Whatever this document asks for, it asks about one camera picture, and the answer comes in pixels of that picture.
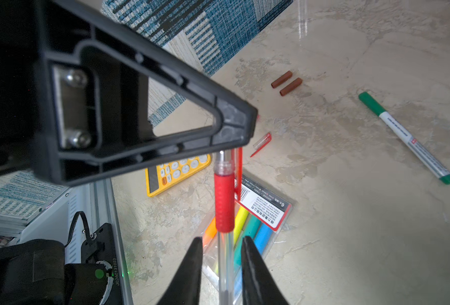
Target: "colored highlighter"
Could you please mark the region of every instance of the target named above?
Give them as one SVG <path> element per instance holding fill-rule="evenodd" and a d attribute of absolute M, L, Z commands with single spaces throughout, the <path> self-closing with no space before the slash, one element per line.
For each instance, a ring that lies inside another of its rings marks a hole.
<path fill-rule="evenodd" d="M 206 231 L 204 231 L 203 234 L 203 248 L 210 245 L 210 242 L 213 240 L 213 238 L 216 235 L 216 217 L 213 217 L 213 220 L 211 221 L 208 228 L 206 228 Z"/>
<path fill-rule="evenodd" d="M 235 252 L 233 254 L 234 257 L 234 270 L 238 270 L 241 262 L 242 262 L 242 242 L 243 242 L 243 238 L 245 236 L 250 236 L 252 238 L 254 238 L 254 236 L 257 233 L 258 227 L 260 226 L 261 222 L 260 220 L 255 217 L 254 215 L 250 215 L 250 220 L 249 223 L 247 224 L 247 226 L 245 227 L 244 231 L 243 231 L 243 235 L 242 238 L 240 239 L 240 241 L 237 243 L 237 245 L 235 246 Z"/>
<path fill-rule="evenodd" d="M 243 206 L 240 206 L 237 215 L 235 216 L 235 228 L 233 229 L 233 244 L 237 244 L 237 239 L 239 239 L 240 232 L 242 231 L 243 224 L 247 220 L 247 216 L 249 215 L 249 211 Z"/>
<path fill-rule="evenodd" d="M 265 224 L 262 224 L 260 226 L 260 229 L 257 232 L 257 236 L 254 238 L 254 244 L 257 247 L 258 253 L 262 255 L 264 253 L 265 247 L 267 247 L 267 243 L 269 242 L 269 239 L 271 239 L 273 231 L 266 226 Z M 240 259 L 241 259 L 241 249 L 242 244 L 240 243 Z M 236 300 L 240 293 L 242 292 L 242 270 L 240 269 L 239 273 L 237 274 L 237 277 L 235 277 L 235 284 L 234 284 L 234 300 Z"/>

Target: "green marker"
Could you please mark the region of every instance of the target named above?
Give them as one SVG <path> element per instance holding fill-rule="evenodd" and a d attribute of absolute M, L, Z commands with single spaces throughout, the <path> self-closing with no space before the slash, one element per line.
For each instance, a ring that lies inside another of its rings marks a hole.
<path fill-rule="evenodd" d="M 424 165 L 443 183 L 450 185 L 450 172 L 427 149 L 423 147 L 398 121 L 367 92 L 359 94 L 359 99 L 394 131 Z"/>

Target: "printed label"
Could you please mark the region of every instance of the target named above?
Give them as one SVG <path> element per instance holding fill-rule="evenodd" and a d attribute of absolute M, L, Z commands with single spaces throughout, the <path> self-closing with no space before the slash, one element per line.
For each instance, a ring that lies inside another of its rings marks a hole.
<path fill-rule="evenodd" d="M 427 149 L 423 147 L 398 121 L 396 121 L 386 111 L 379 115 L 389 128 L 396 133 L 396 135 L 411 149 L 412 152 L 436 175 L 437 178 L 449 175 L 450 172 L 446 169 L 440 161 L 432 156 Z"/>
<path fill-rule="evenodd" d="M 245 175 L 242 176 L 241 189 L 240 204 L 277 231 L 290 204 Z"/>
<path fill-rule="evenodd" d="M 263 223 L 268 223 L 272 228 L 277 228 L 279 220 L 284 215 L 283 211 L 244 185 L 242 185 L 241 203 L 256 214 Z"/>
<path fill-rule="evenodd" d="M 432 156 L 429 151 L 423 147 L 415 138 L 408 143 L 408 147 L 420 158 L 420 160 L 436 175 L 437 178 L 450 174 L 448 169 L 444 167 L 440 161 Z"/>
<path fill-rule="evenodd" d="M 120 286 L 120 277 L 118 274 L 118 264 L 116 258 L 113 258 L 113 278 L 115 279 L 115 284 Z"/>
<path fill-rule="evenodd" d="M 406 144 L 412 138 L 409 131 L 407 131 L 397 120 L 395 120 L 391 115 L 385 111 L 379 115 L 379 118 L 386 123 L 386 125 L 391 128 L 392 131 Z"/>

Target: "brown cylinder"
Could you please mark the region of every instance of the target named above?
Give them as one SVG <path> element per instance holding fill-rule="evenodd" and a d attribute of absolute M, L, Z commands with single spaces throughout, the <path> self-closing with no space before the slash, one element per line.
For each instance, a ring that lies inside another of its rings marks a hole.
<path fill-rule="evenodd" d="M 276 88 L 283 82 L 289 80 L 291 78 L 291 76 L 293 76 L 293 72 L 287 71 L 286 73 L 283 74 L 283 76 L 281 76 L 280 78 L 278 78 L 277 80 L 275 80 L 271 83 L 272 88 Z"/>
<path fill-rule="evenodd" d="M 296 89 L 296 87 L 298 87 L 302 83 L 303 83 L 303 80 L 301 78 L 297 78 L 293 82 L 291 82 L 289 85 L 284 87 L 281 91 L 279 91 L 279 94 L 281 94 L 281 96 L 284 96 L 284 95 L 288 94 L 289 92 L 293 91 L 294 89 Z"/>

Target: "pen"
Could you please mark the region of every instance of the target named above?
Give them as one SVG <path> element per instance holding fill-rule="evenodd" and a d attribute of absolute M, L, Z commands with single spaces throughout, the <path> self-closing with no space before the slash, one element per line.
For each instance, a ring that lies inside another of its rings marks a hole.
<path fill-rule="evenodd" d="M 235 149 L 235 155 L 234 155 L 234 162 L 235 162 L 235 178 L 237 179 L 237 186 L 235 187 L 235 194 L 237 195 L 237 201 L 240 201 L 240 195 L 241 195 L 241 188 L 242 188 L 242 147 Z M 233 229 L 233 244 L 237 242 L 237 238 L 240 235 L 240 231 L 243 227 L 243 223 L 245 222 L 247 215 L 243 218 L 243 211 L 245 210 L 247 213 L 248 211 L 241 207 L 239 209 L 239 212 L 237 214 L 237 217 L 235 217 L 235 228 Z M 216 217 L 213 217 L 213 220 L 211 221 L 210 225 L 203 234 L 203 249 L 206 249 L 206 247 L 209 245 L 209 243 L 213 240 L 213 238 L 216 235 Z"/>
<path fill-rule="evenodd" d="M 249 214 L 249 211 L 247 211 L 246 208 L 243 206 L 240 206 L 239 211 L 237 212 L 237 215 L 235 216 L 235 228 L 233 229 L 233 244 L 235 245 L 237 243 L 237 240 L 239 239 L 240 232 L 242 231 L 243 224 L 245 223 L 247 216 Z M 213 267 L 213 271 L 218 274 L 218 263 L 215 263 L 215 266 Z"/>
<path fill-rule="evenodd" d="M 450 184 L 450 172 L 440 161 L 432 156 L 406 128 L 396 121 L 372 96 L 367 92 L 359 94 L 359 99 L 374 112 L 381 120 L 394 131 L 394 133 L 405 143 L 409 149 L 420 159 L 423 164 L 443 183 Z"/>
<path fill-rule="evenodd" d="M 220 305 L 233 304 L 233 229 L 235 174 L 231 150 L 215 155 L 215 219 L 218 231 L 218 291 Z"/>

